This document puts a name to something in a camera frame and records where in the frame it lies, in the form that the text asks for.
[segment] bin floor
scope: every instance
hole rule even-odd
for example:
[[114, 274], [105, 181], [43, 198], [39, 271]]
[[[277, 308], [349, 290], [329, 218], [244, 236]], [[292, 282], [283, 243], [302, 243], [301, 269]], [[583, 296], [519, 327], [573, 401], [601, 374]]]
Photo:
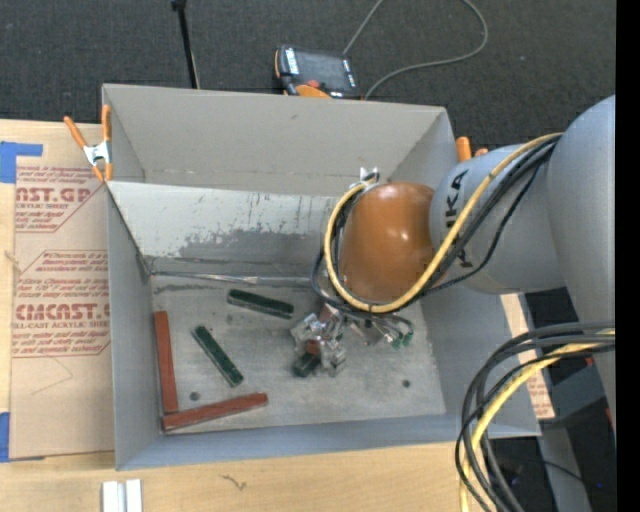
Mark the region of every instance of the bin floor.
[[[227, 302], [243, 289], [294, 305], [291, 319], [251, 311]], [[310, 286], [251, 286], [204, 279], [153, 278], [154, 311], [169, 315], [174, 368], [181, 410], [265, 392], [266, 407], [175, 431], [208, 432], [255, 427], [303, 425], [377, 418], [443, 414], [440, 379], [419, 304], [402, 311], [414, 325], [406, 347], [383, 341], [367, 345], [351, 329], [342, 340], [345, 368], [336, 377], [316, 372], [294, 375], [294, 339], [289, 329], [321, 302]], [[231, 387], [191, 332], [206, 326], [244, 376]]]

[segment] gray box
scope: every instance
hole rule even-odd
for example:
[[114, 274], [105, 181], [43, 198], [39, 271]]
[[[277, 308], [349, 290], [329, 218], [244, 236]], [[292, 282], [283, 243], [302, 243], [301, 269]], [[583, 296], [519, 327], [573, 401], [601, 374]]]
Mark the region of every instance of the gray box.
[[[445, 109], [105, 85], [116, 467], [195, 464], [451, 441], [467, 385], [511, 337], [499, 297], [453, 287], [406, 308], [408, 347], [345, 340], [346, 369], [293, 376], [298, 320], [328, 215], [361, 167], [435, 188], [456, 164]], [[232, 288], [291, 319], [228, 304]], [[180, 409], [262, 391], [269, 404], [180, 433], [160, 427], [153, 312], [166, 310]], [[245, 381], [230, 388], [190, 331], [206, 325]], [[538, 434], [526, 392], [490, 429]]]

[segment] cardboard sheet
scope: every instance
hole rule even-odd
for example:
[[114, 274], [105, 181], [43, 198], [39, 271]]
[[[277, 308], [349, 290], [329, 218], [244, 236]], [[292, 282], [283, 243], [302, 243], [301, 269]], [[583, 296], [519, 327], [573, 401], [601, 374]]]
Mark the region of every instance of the cardboard sheet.
[[[100, 141], [100, 126], [79, 128]], [[3, 255], [14, 273], [9, 456], [112, 449], [105, 188], [62, 122], [0, 121], [0, 140], [41, 146], [14, 155], [15, 236]]]
[[0, 183], [0, 414], [9, 410], [15, 196], [15, 184]]

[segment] black electronic device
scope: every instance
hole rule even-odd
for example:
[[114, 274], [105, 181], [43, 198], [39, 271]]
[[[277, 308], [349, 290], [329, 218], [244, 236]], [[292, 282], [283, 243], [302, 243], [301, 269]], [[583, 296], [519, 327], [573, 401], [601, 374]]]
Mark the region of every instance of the black electronic device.
[[275, 76], [283, 92], [291, 96], [361, 99], [351, 62], [340, 53], [280, 46]]

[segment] cable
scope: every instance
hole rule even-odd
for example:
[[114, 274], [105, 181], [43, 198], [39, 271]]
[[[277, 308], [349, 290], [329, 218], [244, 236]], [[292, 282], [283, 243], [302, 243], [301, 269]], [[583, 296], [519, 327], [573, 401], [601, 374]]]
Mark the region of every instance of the cable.
[[506, 460], [510, 460], [513, 462], [532, 462], [532, 463], [536, 463], [542, 466], [549, 466], [551, 468], [557, 469], [558, 471], [564, 473], [565, 475], [573, 478], [576, 482], [580, 482], [581, 484], [583, 484], [584, 486], [587, 487], [587, 491], [588, 492], [596, 492], [596, 493], [603, 493], [603, 494], [610, 494], [610, 495], [616, 495], [616, 493], [611, 492], [608, 489], [603, 489], [601, 487], [599, 487], [600, 484], [597, 484], [596, 482], [592, 482], [590, 480], [586, 480], [584, 477], [574, 473], [573, 471], [565, 468], [564, 466], [561, 466], [560, 464], [556, 464], [555, 462], [551, 462], [549, 460], [546, 459], [537, 459], [535, 457], [501, 457], [502, 459], [506, 459]]
[[313, 289], [313, 291], [322, 299], [325, 304], [328, 304], [329, 306], [337, 309], [343, 315], [351, 319], [371, 322], [373, 324], [381, 325], [391, 331], [394, 331], [397, 334], [399, 340], [405, 340], [405, 342], [407, 342], [413, 337], [413, 324], [411, 323], [411, 321], [400, 315], [394, 313], [390, 316], [393, 321], [404, 324], [407, 328], [406, 332], [403, 332], [395, 325], [393, 325], [392, 321], [387, 321], [386, 317], [384, 316], [381, 317], [379, 315], [366, 313], [364, 311], [354, 310], [349, 307], [349, 305], [340, 303], [336, 301], [335, 298], [329, 296], [329, 294], [325, 290], [323, 290], [318, 283], [318, 272], [320, 263], [322, 261], [322, 255], [322, 251], [319, 251], [313, 263], [309, 281], [311, 282], [311, 288]]
[[366, 27], [367, 24], [369, 23], [369, 20], [371, 19], [371, 16], [373, 16], [373, 13], [378, 10], [378, 7], [380, 7], [380, 4], [382, 2], [384, 2], [384, 0], [378, 0], [375, 3], [375, 5], [371, 8], [371, 10], [369, 11], [369, 14], [367, 14], [367, 17], [364, 19], [364, 21], [360, 25], [360, 28], [358, 28], [358, 30], [356, 30], [356, 33], [351, 38], [351, 41], [349, 41], [349, 44], [347, 44], [345, 49], [342, 50], [342, 55], [346, 55], [347, 52], [351, 49], [351, 47], [353, 46], [353, 43], [356, 42], [356, 39], [358, 39], [358, 37], [360, 36], [360, 33], [364, 30], [364, 27]]
[[518, 149], [513, 151], [510, 155], [508, 155], [506, 158], [504, 158], [489, 173], [489, 175], [484, 178], [484, 180], [480, 183], [480, 185], [473, 192], [473, 194], [471, 195], [471, 197], [469, 198], [469, 200], [467, 201], [467, 203], [463, 207], [462, 211], [460, 212], [460, 215], [456, 219], [455, 223], [453, 224], [453, 226], [451, 227], [451, 229], [447, 233], [447, 236], [443, 240], [440, 248], [438, 249], [438, 251], [434, 255], [433, 259], [431, 260], [431, 262], [427, 266], [425, 272], [422, 274], [422, 276], [420, 276], [418, 281], [416, 281], [416, 283], [407, 292], [405, 292], [400, 298], [398, 298], [398, 299], [396, 299], [394, 301], [391, 301], [389, 303], [385, 303], [385, 304], [376, 304], [376, 303], [365, 302], [365, 301], [362, 301], [362, 300], [356, 298], [350, 291], [348, 291], [342, 285], [342, 283], [340, 282], [340, 279], [338, 277], [338, 274], [336, 273], [336, 271], [334, 269], [334, 266], [333, 266], [333, 258], [332, 258], [332, 255], [331, 255], [331, 245], [332, 245], [331, 241], [332, 241], [333, 232], [334, 232], [334, 228], [335, 228], [335, 224], [336, 224], [336, 219], [338, 218], [338, 215], [341, 213], [341, 210], [344, 207], [344, 205], [351, 198], [353, 198], [356, 194], [358, 194], [359, 192], [363, 191], [368, 186], [368, 183], [366, 183], [366, 182], [358, 183], [356, 186], [352, 187], [338, 201], [338, 203], [336, 204], [336, 206], [335, 206], [335, 208], [334, 208], [334, 210], [331, 213], [331, 216], [329, 218], [327, 230], [326, 230], [325, 237], [324, 237], [323, 248], [324, 248], [324, 258], [327, 261], [327, 271], [329, 273], [329, 278], [331, 280], [331, 284], [334, 286], [334, 288], [337, 290], [339, 295], [346, 302], [348, 302], [353, 307], [355, 307], [357, 309], [360, 309], [360, 310], [363, 310], [363, 311], [368, 311], [370, 313], [389, 313], [389, 312], [392, 312], [392, 311], [395, 311], [397, 309], [400, 309], [400, 308], [404, 307], [418, 293], [420, 293], [420, 291], [423, 289], [423, 287], [425, 286], [427, 281], [431, 278], [431, 276], [434, 274], [434, 272], [438, 269], [438, 266], [440, 265], [441, 261], [446, 256], [447, 251], [453, 245], [454, 240], [456, 239], [456, 237], [458, 236], [458, 233], [462, 229], [462, 225], [464, 224], [464, 222], [467, 220], [467, 218], [471, 214], [471, 210], [476, 205], [476, 203], [479, 201], [480, 196], [489, 187], [491, 182], [493, 182], [493, 180], [501, 172], [503, 172], [504, 169], [507, 168], [518, 157], [520, 157], [521, 155], [523, 155], [524, 153], [526, 153], [530, 149], [535, 148], [535, 147], [537, 147], [537, 146], [539, 146], [541, 144], [544, 144], [545, 142], [547, 142], [547, 141], [549, 141], [552, 138], [555, 138], [557, 136], [558, 136], [558, 134], [550, 134], [550, 135], [545, 135], [545, 136], [542, 136], [542, 137], [538, 137], [537, 139], [534, 139], [534, 140], [532, 140], [532, 141], [530, 141], [530, 142], [528, 142], [526, 144], [523, 144]]
[[[466, 430], [468, 428], [468, 426], [470, 425], [471, 421], [473, 420], [473, 418], [479, 414], [480, 411], [482, 411], [482, 407], [483, 404], [485, 403], [485, 398], [484, 398], [484, 382], [486, 381], [489, 373], [491, 372], [491, 370], [493, 368], [495, 368], [500, 362], [502, 362], [503, 360], [511, 357], [513, 354], [517, 353], [517, 352], [521, 352], [524, 350], [531, 350], [532, 348], [536, 348], [538, 346], [541, 346], [542, 344], [544, 344], [545, 346], [548, 346], [550, 344], [560, 344], [560, 343], [566, 343], [567, 340], [567, 336], [571, 335], [572, 337], [575, 338], [575, 336], [577, 336], [576, 334], [576, 330], [583, 330], [585, 332], [587, 331], [602, 331], [602, 329], [606, 329], [607, 327], [610, 327], [609, 324], [607, 323], [602, 323], [602, 322], [597, 322], [597, 323], [567, 323], [567, 324], [562, 324], [559, 326], [549, 326], [549, 327], [544, 327], [544, 328], [540, 328], [540, 329], [536, 329], [533, 330], [531, 332], [528, 333], [524, 333], [520, 336], [517, 336], [515, 338], [513, 338], [512, 340], [506, 342], [505, 344], [503, 344], [501, 347], [499, 347], [487, 360], [487, 362], [483, 365], [483, 367], [478, 371], [478, 373], [476, 374], [476, 376], [474, 377], [474, 379], [472, 380], [467, 393], [465, 395], [464, 398], [464, 402], [463, 402], [463, 407], [462, 407], [462, 418], [463, 418], [463, 423], [464, 423], [464, 428], [461, 431], [461, 435], [458, 438], [458, 443], [456, 446], [456, 466], [459, 465], [459, 442], [460, 439], [465, 436], [466, 437]], [[547, 337], [545, 340], [541, 340], [539, 338], [542, 337]], [[582, 337], [581, 338], [582, 341], [594, 341], [592, 338], [587, 338], [587, 337]], [[499, 388], [499, 386], [503, 385], [504, 382], [506, 381], [506, 379], [510, 376], [510, 374], [508, 374], [506, 377], [504, 377], [498, 384], [496, 384], [496, 386], [494, 387], [494, 390], [496, 388]], [[477, 394], [476, 397], [476, 401], [478, 402], [478, 407], [476, 408], [476, 410], [471, 413], [471, 403], [473, 400], [473, 396], [474, 393]], [[474, 462], [474, 453], [471, 452], [470, 454], [470, 459], [471, 462]], [[480, 472], [479, 467], [477, 467], [477, 462], [475, 464], [473, 464], [474, 467], [474, 472], [479, 474], [479, 483], [483, 486], [483, 488], [485, 488], [485, 490], [487, 491], [487, 493], [490, 495], [492, 491], [490, 485], [488, 484], [488, 482], [486, 482], [486, 480], [483, 479], [483, 476]], [[467, 482], [467, 478], [466, 475], [464, 473], [461, 472], [461, 479], [464, 482]], [[476, 497], [476, 499], [481, 500], [481, 498], [478, 496], [476, 496], [474, 494], [474, 497]]]
[[[480, 10], [473, 3], [471, 3], [469, 0], [461, 0], [461, 1], [467, 7], [469, 7], [469, 9], [471, 9], [471, 11], [478, 18], [478, 20], [480, 20], [480, 24], [482, 25], [483, 38], [482, 38], [482, 42], [480, 43], [480, 45], [478, 47], [476, 47], [471, 52], [465, 53], [464, 55], [460, 55], [458, 57], [451, 57], [451, 58], [448, 58], [448, 59], [432, 61], [432, 62], [423, 62], [421, 64], [413, 64], [411, 66], [406, 66], [406, 67], [397, 69], [395, 71], [392, 71], [388, 75], [383, 76], [375, 84], [373, 84], [369, 88], [369, 90], [365, 93], [365, 95], [363, 96], [362, 99], [363, 100], [368, 100], [369, 97], [373, 94], [373, 92], [378, 87], [380, 87], [383, 83], [387, 82], [391, 78], [394, 78], [394, 77], [396, 77], [396, 76], [398, 76], [398, 75], [400, 75], [402, 73], [406, 73], [408, 71], [413, 71], [415, 69], [422, 69], [422, 68], [434, 67], [434, 66], [442, 66], [442, 65], [445, 65], [445, 64], [454, 64], [456, 62], [461, 62], [463, 60], [469, 59], [469, 58], [473, 57], [474, 55], [477, 55], [478, 53], [480, 53], [484, 49], [484, 47], [487, 45], [487, 42], [489, 41], [489, 27], [487, 25], [487, 22], [484, 19], [484, 16], [482, 16], [482, 13], [480, 12]], [[351, 40], [349, 41], [347, 46], [344, 48], [344, 50], [342, 50], [342, 54], [343, 55], [346, 55], [349, 52], [349, 50], [351, 49], [351, 47], [355, 43], [356, 39], [358, 39], [358, 37], [360, 36], [360, 34], [364, 30], [364, 28], [369, 24], [369, 20], [371, 20], [371, 17], [378, 10], [378, 7], [380, 7], [382, 2], [384, 2], [384, 0], [377, 0], [377, 2], [371, 8], [369, 13], [365, 17], [364, 21], [360, 24], [360, 27], [358, 27], [358, 30], [356, 30], [356, 33], [353, 35], [353, 37], [351, 38]]]
[[187, 0], [171, 0], [171, 6], [174, 11], [178, 12], [180, 22], [180, 32], [182, 33], [182, 44], [184, 46], [185, 57], [187, 58], [187, 67], [189, 69], [189, 81], [192, 89], [200, 89], [200, 80], [198, 71], [196, 70], [196, 60], [191, 51], [191, 41], [189, 40], [189, 26], [185, 15]]
[[471, 52], [466, 53], [464, 55], [460, 55], [459, 57], [452, 57], [449, 59], [437, 60], [432, 62], [424, 62], [422, 64], [414, 64], [411, 66], [406, 66], [404, 68], [400, 68], [395, 71], [392, 71], [388, 75], [385, 75], [384, 77], [382, 77], [380, 80], [378, 80], [375, 84], [373, 84], [369, 88], [369, 90], [363, 96], [364, 100], [368, 100], [369, 97], [373, 94], [373, 92], [378, 87], [380, 87], [383, 83], [387, 82], [391, 78], [394, 78], [402, 73], [406, 73], [408, 71], [413, 71], [416, 69], [423, 69], [427, 67], [442, 66], [444, 64], [453, 64], [456, 62], [461, 62], [463, 60], [473, 57], [474, 55], [477, 55], [484, 49], [484, 47], [487, 45], [487, 42], [489, 41], [489, 27], [487, 26], [487, 22], [485, 21], [484, 17], [482, 16], [482, 13], [478, 10], [478, 8], [475, 5], [473, 5], [469, 0], [461, 0], [461, 1], [473, 11], [473, 13], [477, 16], [477, 18], [480, 20], [480, 23], [482, 24], [482, 30], [484, 32], [484, 36], [482, 38], [482, 42], [480, 43], [480, 45], [475, 50], [472, 50]]
[[513, 494], [513, 492], [511, 491], [509, 483], [502, 474], [502, 470], [500, 469], [500, 464], [498, 463], [498, 459], [496, 458], [495, 453], [493, 452], [491, 447], [489, 447], [489, 449], [487, 450], [485, 443], [489, 443], [489, 436], [487, 436], [486, 433], [482, 436], [481, 444], [484, 451], [485, 459], [489, 465], [489, 470], [492, 471], [493, 477], [496, 480], [497, 487], [502, 490], [502, 494], [509, 502], [513, 510], [515, 510], [516, 512], [524, 512], [515, 494]]
[[[595, 335], [585, 333], [576, 334], [576, 330], [582, 330], [585, 332], [596, 332]], [[486, 478], [484, 478], [484, 475], [482, 475], [482, 470], [480, 469], [477, 460], [475, 460], [475, 450], [477, 449], [479, 442], [484, 439], [488, 440], [488, 437], [486, 437], [486, 426], [491, 421], [492, 417], [506, 402], [506, 400], [513, 394], [515, 389], [517, 389], [517, 387], [519, 387], [522, 382], [526, 381], [529, 375], [531, 375], [535, 371], [539, 371], [543, 367], [552, 364], [560, 357], [584, 357], [583, 352], [585, 348], [589, 349], [588, 353], [591, 353], [595, 350], [593, 347], [603, 347], [603, 349], [611, 349], [614, 347], [613, 342], [611, 341], [611, 338], [615, 339], [614, 336], [615, 328], [611, 328], [611, 325], [607, 323], [599, 322], [562, 324], [560, 326], [550, 326], [542, 329], [537, 329], [513, 338], [512, 340], [503, 344], [490, 356], [485, 365], [483, 365], [481, 370], [476, 374], [467, 390], [467, 394], [465, 396], [463, 404], [464, 427], [456, 443], [456, 467], [458, 468], [461, 476], [461, 506], [463, 507], [463, 510], [466, 510], [465, 507], [468, 506], [468, 503], [466, 502], [467, 496], [465, 493], [465, 487], [468, 488], [469, 492], [471, 492], [478, 503], [485, 510], [488, 510], [486, 503], [479, 495], [479, 493], [473, 488], [468, 479], [469, 465], [471, 465], [474, 473], [478, 477], [478, 482], [480, 483], [480, 485], [487, 492], [487, 495], [492, 499], [492, 501], [496, 503], [500, 510], [522, 510], [519, 504], [517, 504], [517, 500], [515, 500], [515, 497], [513, 497], [513, 494], [508, 488], [508, 485], [506, 485], [504, 482], [500, 483], [500, 479], [498, 479], [500, 485], [504, 485], [503, 490], [508, 491], [507, 493], [505, 493], [505, 495], [511, 502], [512, 508], [510, 509], [504, 504], [504, 502], [496, 495], [495, 491], [491, 488], [491, 485], [487, 482]], [[566, 344], [567, 339], [572, 340], [570, 341], [570, 344]], [[495, 366], [498, 365], [501, 361], [507, 359], [508, 357], [511, 357], [518, 352], [531, 350], [532, 348], [541, 346], [558, 344], [565, 345], [547, 356], [541, 357], [517, 368], [514, 368], [505, 377], [503, 377], [500, 382], [498, 382], [498, 384], [494, 386], [494, 388], [488, 394], [487, 398], [484, 397], [484, 382], [486, 381], [486, 378], [490, 371], [495, 368]], [[474, 393], [476, 394], [476, 401], [478, 403], [478, 406], [473, 413], [469, 414]], [[470, 428], [470, 425], [476, 416], [480, 416], [480, 419], [473, 436], [471, 436], [468, 432], [468, 429]], [[461, 439], [464, 440], [467, 453], [464, 465], [460, 462], [459, 450]], [[499, 476], [501, 476], [500, 468], [496, 467], [496, 470], [497, 471], [494, 471], [494, 473], [497, 473]]]
[[512, 179], [505, 178], [504, 180], [502, 180], [500, 182], [499, 187], [494, 191], [494, 194], [492, 194], [492, 197], [489, 198], [489, 200], [487, 200], [487, 202], [483, 204], [482, 209], [478, 212], [478, 215], [476, 215], [474, 217], [472, 223], [464, 231], [464, 234], [462, 234], [460, 237], [457, 238], [457, 241], [453, 245], [453, 249], [451, 250], [450, 254], [446, 258], [443, 259], [443, 261], [440, 264], [438, 270], [436, 272], [434, 272], [433, 276], [431, 276], [431, 278], [429, 279], [429, 281], [427, 282], [427, 284], [423, 288], [423, 291], [419, 295], [417, 295], [413, 300], [425, 297], [425, 296], [430, 295], [432, 293], [441, 291], [441, 290], [443, 290], [445, 288], [449, 288], [450, 286], [453, 286], [454, 284], [458, 284], [458, 283], [460, 283], [460, 282], [462, 282], [462, 281], [464, 281], [466, 279], [469, 279], [470, 277], [472, 277], [475, 274], [477, 274], [478, 272], [480, 272], [489, 263], [491, 257], [493, 256], [493, 253], [495, 252], [495, 250], [496, 250], [496, 248], [498, 246], [498, 242], [500, 241], [500, 237], [502, 236], [502, 233], [503, 233], [505, 227], [509, 223], [509, 220], [511, 219], [511, 217], [515, 213], [515, 210], [519, 206], [519, 204], [522, 201], [522, 199], [524, 198], [525, 194], [528, 192], [529, 188], [533, 184], [533, 181], [535, 180], [535, 178], [537, 176], [537, 173], [540, 170], [540, 166], [546, 160], [546, 158], [548, 158], [549, 154], [550, 154], [550, 152], [547, 151], [542, 155], [541, 158], [535, 158], [535, 159], [533, 159], [533, 160], [531, 160], [529, 162], [526, 162], [527, 164], [537, 165], [537, 167], [535, 167], [535, 169], [533, 170], [532, 177], [523, 186], [521, 191], [517, 194], [517, 196], [514, 199], [513, 203], [511, 204], [511, 206], [507, 210], [505, 216], [502, 218], [500, 224], [498, 225], [496, 233], [495, 233], [495, 235], [493, 237], [493, 240], [491, 241], [489, 249], [487, 250], [487, 253], [486, 253], [485, 257], [480, 262], [480, 264], [474, 270], [472, 270], [471, 272], [467, 272], [466, 274], [463, 274], [462, 276], [459, 276], [459, 277], [456, 277], [454, 279], [451, 279], [451, 280], [449, 280], [449, 281], [447, 281], [447, 282], [445, 282], [445, 283], [443, 283], [441, 285], [435, 286], [435, 287], [431, 287], [430, 286], [431, 283], [438, 282], [438, 280], [441, 277], [444, 276], [444, 274], [447, 271], [447, 269], [451, 266], [453, 261], [457, 258], [457, 255], [460, 252], [460, 250], [463, 249], [464, 246], [467, 244], [467, 242], [471, 239], [471, 236], [477, 231], [477, 229], [481, 225], [482, 221], [486, 218], [486, 216], [489, 214], [491, 209], [504, 196], [506, 191], [508, 189], [510, 189], [515, 183], [517, 183], [521, 179], [521, 177], [524, 175], [524, 173], [526, 171], [530, 170], [529, 169], [529, 167], [530, 167], [529, 165], [524, 165], [521, 169], [516, 169], [516, 170], [522, 171], [522, 172], [514, 173], [514, 175], [512, 176]]
[[[541, 348], [543, 346], [565, 344], [567, 342], [567, 337], [569, 337], [569, 336], [570, 336], [570, 339], [572, 339], [573, 341], [577, 340], [577, 341], [581, 341], [581, 342], [598, 342], [598, 343], [604, 345], [604, 342], [602, 341], [603, 334], [599, 334], [597, 336], [586, 335], [586, 334], [576, 334], [575, 331], [574, 331], [575, 325], [581, 325], [581, 326], [584, 327], [585, 330], [597, 330], [597, 331], [602, 331], [602, 328], [609, 327], [608, 324], [563, 324], [562, 326], [559, 326], [559, 327], [558, 326], [554, 326], [554, 327], [558, 327], [556, 329], [556, 333], [555, 334], [558, 334], [558, 335], [559, 334], [564, 334], [564, 336], [556, 336], [556, 337], [552, 337], [552, 338], [547, 338], [545, 340], [535, 340], [535, 341], [527, 342], [527, 343], [520, 343], [520, 341], [523, 339], [523, 337], [522, 336], [517, 337], [514, 340], [511, 340], [507, 344], [503, 345], [496, 353], [494, 353], [489, 358], [487, 363], [485, 363], [484, 367], [478, 372], [478, 374], [476, 375], [476, 377], [472, 381], [471, 385], [469, 386], [469, 389], [467, 391], [467, 394], [465, 396], [464, 403], [463, 403], [462, 417], [463, 418], [467, 418], [467, 420], [465, 421], [465, 427], [462, 430], [461, 437], [464, 438], [465, 447], [467, 449], [467, 453], [470, 453], [470, 460], [472, 462], [474, 473], [478, 476], [478, 482], [485, 489], [487, 494], [492, 495], [491, 493], [493, 493], [493, 490], [491, 489], [490, 484], [486, 481], [486, 479], [482, 475], [481, 470], [480, 470], [479, 465], [477, 464], [477, 462], [474, 462], [475, 461], [475, 454], [471, 451], [470, 440], [469, 440], [469, 437], [468, 437], [468, 435], [466, 433], [466, 429], [470, 425], [470, 423], [473, 420], [473, 418], [483, 410], [483, 407], [485, 406], [485, 404], [487, 402], [487, 399], [484, 397], [484, 382], [486, 381], [486, 378], [487, 378], [489, 372], [491, 371], [492, 368], [494, 368], [501, 361], [511, 357], [512, 355], [514, 355], [516, 353], [523, 352], [523, 351], [529, 351], [532, 348]], [[549, 333], [549, 332], [552, 332], [552, 331], [550, 331], [549, 328], [546, 328], [546, 333]], [[545, 333], [544, 330], [540, 330], [539, 331], [540, 335], [542, 335], [544, 333]], [[578, 353], [574, 353], [574, 354], [572, 354], [572, 356], [578, 357]], [[550, 359], [552, 357], [553, 356], [545, 356], [544, 358], [538, 359], [538, 361], [540, 361], [542, 359]], [[511, 370], [505, 377], [503, 377], [500, 380], [500, 382], [498, 384], [496, 384], [494, 386], [493, 390], [489, 393], [489, 397], [493, 396], [495, 394], [496, 390], [499, 389], [501, 386], [503, 386], [505, 384], [505, 382], [516, 371], [518, 371], [519, 369], [523, 368], [524, 366], [526, 366], [528, 364], [530, 364], [530, 363], [526, 363], [523, 366], [520, 366], [518, 368], [515, 368], [515, 369]], [[478, 405], [478, 407], [476, 408], [476, 410], [473, 413], [470, 413], [469, 411], [471, 409], [471, 401], [472, 401], [472, 397], [473, 397], [474, 392], [477, 395], [476, 396], [476, 402], [478, 404], [480, 404], [480, 405]], [[459, 458], [458, 450], [456, 450], [456, 460], [458, 460], [458, 458]], [[501, 470], [497, 465], [495, 467], [493, 467], [492, 469], [494, 469], [494, 473], [501, 474]], [[505, 485], [505, 487], [503, 488], [503, 491], [505, 492], [506, 495], [511, 495], [512, 496], [508, 485]]]

